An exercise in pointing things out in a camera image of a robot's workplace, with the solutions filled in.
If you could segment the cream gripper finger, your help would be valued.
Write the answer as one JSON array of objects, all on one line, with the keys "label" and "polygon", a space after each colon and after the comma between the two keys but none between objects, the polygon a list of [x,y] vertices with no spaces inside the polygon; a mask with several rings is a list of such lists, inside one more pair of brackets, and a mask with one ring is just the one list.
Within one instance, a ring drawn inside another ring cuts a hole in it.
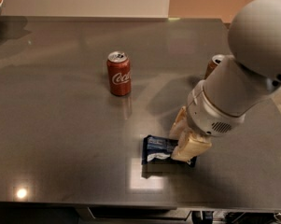
[{"label": "cream gripper finger", "polygon": [[186,107],[182,106],[176,116],[174,124],[171,127],[171,130],[169,132],[169,138],[178,140],[187,125],[188,123]]},{"label": "cream gripper finger", "polygon": [[196,133],[191,128],[171,134],[170,137],[177,141],[177,146],[171,154],[175,161],[187,162],[212,146],[210,137]]}]

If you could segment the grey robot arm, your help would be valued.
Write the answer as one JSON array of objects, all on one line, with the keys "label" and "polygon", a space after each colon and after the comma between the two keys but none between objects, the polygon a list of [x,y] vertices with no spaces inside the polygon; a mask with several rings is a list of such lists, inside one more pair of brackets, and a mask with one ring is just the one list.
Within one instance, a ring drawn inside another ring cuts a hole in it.
[{"label": "grey robot arm", "polygon": [[188,162],[241,125],[246,112],[281,89],[281,0],[254,0],[234,17],[231,53],[190,92],[169,132],[171,158]]}]

